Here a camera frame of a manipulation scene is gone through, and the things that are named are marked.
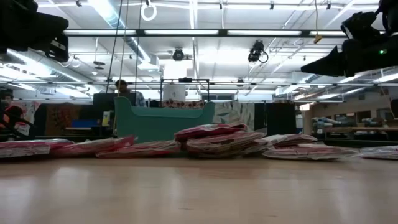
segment fluorescent light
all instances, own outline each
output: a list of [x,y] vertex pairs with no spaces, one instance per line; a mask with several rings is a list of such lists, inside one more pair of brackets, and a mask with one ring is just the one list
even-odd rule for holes
[[14,84],[8,84],[10,86],[14,86],[14,87],[18,87],[18,88],[23,88],[25,90],[32,90],[32,91],[36,91],[35,88],[29,86],[29,85],[25,85],[25,84],[18,84],[18,85],[14,85]]
[[23,60],[27,65],[18,65],[18,64],[11,64],[15,67],[21,67],[21,68],[25,68],[24,70],[28,70],[32,73],[38,74],[38,75],[50,75],[51,71],[43,64],[41,64],[40,62],[36,62],[35,60],[26,57],[23,54],[20,54],[18,52],[16,52],[15,50],[11,50],[8,49],[7,53]]
[[218,30],[145,30],[147,35],[218,35]]
[[365,73],[359,73],[359,74],[354,75],[353,77],[348,77],[348,78],[342,79],[338,83],[351,82],[351,81],[353,81],[353,80],[355,80],[355,79],[357,79],[357,78],[359,78],[359,77],[361,77],[363,75],[365,75]]
[[68,95],[68,96],[73,96],[73,97],[88,97],[86,94],[81,93],[79,91],[76,90],[71,90],[68,88],[57,88],[57,92],[60,92],[64,95]]
[[301,35],[301,31],[294,30],[229,30],[228,35]]
[[397,74],[393,74],[393,75],[384,75],[383,77],[378,78],[377,80],[374,80],[373,82],[374,83],[377,83],[377,82],[379,82],[379,83],[388,82],[388,81],[391,81],[391,80],[394,80],[394,79],[397,79],[397,78],[398,78],[398,73]]
[[325,99],[336,97],[338,95],[339,94],[336,94],[336,93],[335,94],[325,94],[325,95],[319,96],[318,99],[325,100]]
[[159,66],[153,65],[151,63],[141,63],[138,65],[140,70],[157,70],[159,71]]
[[[311,31],[310,35],[311,36],[316,36],[317,32],[316,31]],[[318,35],[322,36],[342,36],[345,37],[346,34],[343,31],[318,31]]]
[[126,35],[136,35],[137,32],[135,30],[65,30],[65,35],[124,35],[126,31]]
[[365,87],[357,88],[357,89],[354,89],[354,90],[350,90],[350,91],[344,93],[344,95],[353,94],[353,93],[356,93],[357,91],[361,91],[361,90],[364,90],[364,89],[365,89]]

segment desk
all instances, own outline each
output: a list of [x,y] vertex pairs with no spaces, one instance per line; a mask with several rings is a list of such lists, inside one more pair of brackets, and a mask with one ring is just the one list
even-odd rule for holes
[[348,135],[348,139],[354,139],[354,133],[356,131],[374,131],[381,132],[385,131],[388,134],[392,132],[398,132],[398,128],[385,128],[385,127],[333,127],[325,128],[325,139],[327,138],[327,133],[343,133]]

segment table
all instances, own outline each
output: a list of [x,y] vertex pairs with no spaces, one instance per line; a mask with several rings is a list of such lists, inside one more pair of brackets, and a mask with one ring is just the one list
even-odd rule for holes
[[56,159],[0,164],[2,224],[395,224],[398,162]]

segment man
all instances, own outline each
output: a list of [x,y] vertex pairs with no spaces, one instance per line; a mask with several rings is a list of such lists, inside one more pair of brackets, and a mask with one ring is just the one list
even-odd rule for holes
[[[127,82],[124,80],[118,80],[115,83],[116,89],[119,90],[120,94],[126,94],[130,93],[130,90],[128,89]],[[143,106],[146,107],[147,104],[145,102],[144,95],[138,91],[136,93],[136,106]]]

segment stack of packages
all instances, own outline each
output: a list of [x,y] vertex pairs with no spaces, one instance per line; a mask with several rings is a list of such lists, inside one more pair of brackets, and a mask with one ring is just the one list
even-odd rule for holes
[[275,135],[258,139],[256,142],[267,149],[263,156],[273,159],[341,159],[358,154],[349,148],[315,144],[317,139],[304,134]]
[[257,146],[254,141],[265,136],[247,131],[245,124],[207,124],[179,131],[175,133],[175,140],[193,157],[230,158]]
[[398,159],[398,146],[366,147],[361,154],[365,159]]
[[137,158],[164,156],[180,151],[176,141],[134,143],[134,136],[73,143],[66,139],[0,142],[0,159],[50,155],[52,157]]

